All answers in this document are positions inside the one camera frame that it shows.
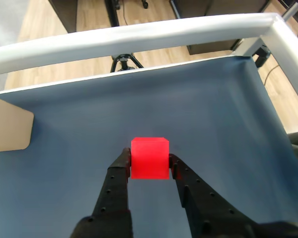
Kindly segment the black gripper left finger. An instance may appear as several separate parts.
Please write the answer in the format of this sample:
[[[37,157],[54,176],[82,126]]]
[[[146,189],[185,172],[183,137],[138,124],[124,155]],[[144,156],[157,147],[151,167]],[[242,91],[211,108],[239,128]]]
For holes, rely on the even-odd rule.
[[[131,150],[124,148],[109,166],[91,215],[82,218],[72,238],[132,238],[132,216],[128,206]]]

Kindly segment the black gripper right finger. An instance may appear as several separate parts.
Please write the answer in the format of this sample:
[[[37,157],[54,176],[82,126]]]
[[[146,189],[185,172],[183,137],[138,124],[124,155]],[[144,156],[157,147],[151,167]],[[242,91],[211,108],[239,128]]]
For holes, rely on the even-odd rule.
[[[261,238],[259,225],[236,210],[180,158],[170,154],[176,182],[193,238]]]

